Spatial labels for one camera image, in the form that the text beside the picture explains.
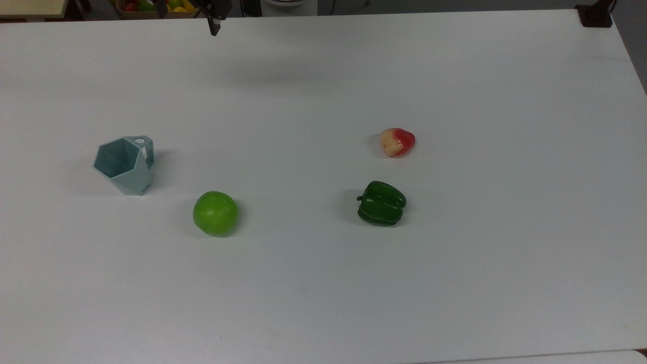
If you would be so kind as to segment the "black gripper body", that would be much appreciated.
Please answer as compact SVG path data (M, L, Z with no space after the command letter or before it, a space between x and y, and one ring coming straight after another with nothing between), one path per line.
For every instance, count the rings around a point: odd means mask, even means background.
M203 0L196 1L196 8L199 9L206 18L225 20L233 9L232 1L225 0Z

